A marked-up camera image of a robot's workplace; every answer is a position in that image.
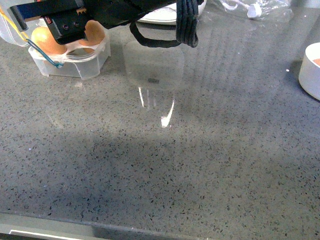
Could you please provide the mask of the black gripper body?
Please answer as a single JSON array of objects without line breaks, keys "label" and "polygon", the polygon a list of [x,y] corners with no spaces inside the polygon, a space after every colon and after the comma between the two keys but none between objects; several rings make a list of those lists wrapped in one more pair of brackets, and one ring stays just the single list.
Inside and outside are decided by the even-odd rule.
[{"label": "black gripper body", "polygon": [[170,4],[172,0],[34,0],[11,4],[7,11],[20,32],[28,29],[27,22],[42,18],[54,40],[66,45],[87,37],[90,20],[112,29]]}]

